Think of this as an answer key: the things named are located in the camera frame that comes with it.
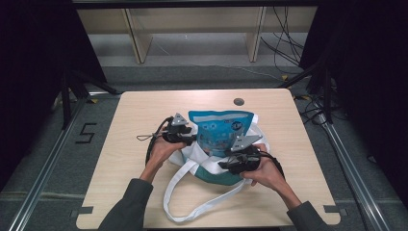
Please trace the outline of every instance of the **white bag handle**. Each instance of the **white bag handle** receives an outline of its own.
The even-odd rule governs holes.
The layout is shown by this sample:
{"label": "white bag handle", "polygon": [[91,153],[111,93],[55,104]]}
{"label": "white bag handle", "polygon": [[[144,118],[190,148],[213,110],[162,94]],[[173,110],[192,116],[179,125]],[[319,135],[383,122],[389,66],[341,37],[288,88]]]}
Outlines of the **white bag handle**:
{"label": "white bag handle", "polygon": [[183,178],[184,175],[187,174],[187,172],[190,171],[190,169],[194,166],[198,166],[198,163],[196,163],[193,160],[188,160],[182,167],[180,167],[180,169],[176,172],[176,174],[174,174],[173,178],[171,178],[170,182],[168,183],[166,192],[165,192],[165,198],[163,201],[163,206],[165,208],[167,217],[175,222],[183,222],[183,221],[187,221],[187,220],[193,220],[195,218],[197,218],[198,216],[202,215],[203,213],[205,213],[207,210],[213,208],[215,205],[217,205],[218,203],[230,198],[231,196],[233,196],[234,194],[238,193],[243,185],[245,184],[250,184],[252,182],[252,180],[250,179],[242,179],[242,181],[238,182],[237,184],[235,184],[235,186],[237,186],[235,189],[231,190],[230,192],[226,192],[225,194],[220,195],[219,197],[216,197],[212,200],[209,200],[207,202],[205,202],[204,204],[198,206],[197,208],[195,208],[189,215],[185,216],[185,217],[173,217],[170,214],[170,211],[168,209],[168,203],[170,202],[171,199],[171,195],[173,193],[173,190],[175,188],[175,186],[178,184],[178,182],[181,180],[181,178]]}

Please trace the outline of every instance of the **tabletop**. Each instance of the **tabletop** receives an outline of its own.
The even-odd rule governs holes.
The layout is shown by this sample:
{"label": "tabletop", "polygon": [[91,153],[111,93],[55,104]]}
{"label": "tabletop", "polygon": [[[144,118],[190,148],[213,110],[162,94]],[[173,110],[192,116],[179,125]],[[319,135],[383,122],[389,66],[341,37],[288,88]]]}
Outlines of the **tabletop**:
{"label": "tabletop", "polygon": [[[244,104],[235,105],[236,98],[243,99]],[[152,134],[166,117],[176,113],[188,118],[188,111],[193,110],[242,110],[258,115],[258,126],[266,135],[270,152],[281,163],[298,197],[309,200],[327,223],[340,222],[339,214],[324,212],[324,205],[335,203],[288,90],[162,90],[122,94],[83,203],[83,207],[93,210],[78,217],[79,228],[97,228],[123,196],[129,181],[140,176],[149,141],[138,141],[137,136]],[[194,221],[174,223],[166,217],[163,198],[178,168],[165,162],[156,175],[145,212],[145,228],[292,224],[279,195],[261,185],[245,186]],[[196,206],[229,190],[230,187],[208,184],[188,174],[176,186],[169,209],[176,217],[186,216]]]}

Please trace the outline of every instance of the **metal rail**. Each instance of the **metal rail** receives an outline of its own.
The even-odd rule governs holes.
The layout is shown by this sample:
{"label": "metal rail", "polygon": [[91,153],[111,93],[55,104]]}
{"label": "metal rail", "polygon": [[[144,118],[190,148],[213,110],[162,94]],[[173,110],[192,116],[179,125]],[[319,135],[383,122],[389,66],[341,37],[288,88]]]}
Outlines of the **metal rail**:
{"label": "metal rail", "polygon": [[[320,115],[320,121],[324,122],[324,115]],[[324,123],[323,127],[329,133],[337,151],[339,154],[339,160],[344,167],[345,176],[350,181],[351,186],[354,188],[357,196],[361,200],[361,204],[366,210],[366,213],[371,221],[373,228],[377,231],[391,230],[388,222],[384,218],[380,208],[375,202],[369,189],[363,181],[357,167],[354,165],[347,150],[345,149],[342,140],[340,139],[333,124]]]}
{"label": "metal rail", "polygon": [[77,118],[78,114],[84,108],[86,101],[87,99],[79,99],[77,101],[77,105],[73,112],[72,119],[67,124],[66,128],[62,130],[62,132],[60,133],[56,143],[54,144],[54,147],[50,155],[45,161],[45,164],[42,167],[42,170],[37,177],[36,182],[34,183],[33,187],[30,189],[27,196],[25,197],[24,202],[22,203],[20,209],[15,214],[15,217],[9,228],[10,231],[24,230],[31,214],[33,213],[38,203],[38,199],[41,195],[41,192],[44,189],[46,183],[48,182],[48,179],[50,178],[50,175],[54,169],[55,164],[60,158],[61,152],[66,143],[66,138],[69,136],[71,132],[72,125],[74,124],[75,119]]}

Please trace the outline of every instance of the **person's left hand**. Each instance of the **person's left hand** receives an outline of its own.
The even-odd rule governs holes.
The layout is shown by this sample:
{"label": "person's left hand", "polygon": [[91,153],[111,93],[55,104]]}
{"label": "person's left hand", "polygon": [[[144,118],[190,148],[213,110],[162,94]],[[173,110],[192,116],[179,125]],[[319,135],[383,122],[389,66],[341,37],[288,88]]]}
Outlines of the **person's left hand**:
{"label": "person's left hand", "polygon": [[171,143],[165,141],[162,137],[158,137],[154,142],[149,162],[153,162],[156,165],[162,166],[163,162],[171,156],[171,154],[185,147],[183,142]]}
{"label": "person's left hand", "polygon": [[163,162],[167,160],[174,151],[185,146],[186,144],[183,142],[171,143],[165,141],[162,137],[158,137],[153,144],[150,159],[146,164],[146,168],[141,173],[140,179],[152,183],[157,171],[162,167]]}

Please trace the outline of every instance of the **black sleeve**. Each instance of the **black sleeve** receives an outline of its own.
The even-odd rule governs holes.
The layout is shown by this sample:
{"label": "black sleeve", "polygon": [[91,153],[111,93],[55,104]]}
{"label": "black sleeve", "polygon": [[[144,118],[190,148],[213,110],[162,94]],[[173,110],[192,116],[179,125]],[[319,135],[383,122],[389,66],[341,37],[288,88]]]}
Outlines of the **black sleeve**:
{"label": "black sleeve", "polygon": [[288,211],[288,216],[292,220],[298,231],[328,231],[333,230],[313,208],[309,201]]}
{"label": "black sleeve", "polygon": [[123,198],[105,216],[98,230],[142,230],[144,211],[152,191],[151,184],[140,179],[132,179]]}

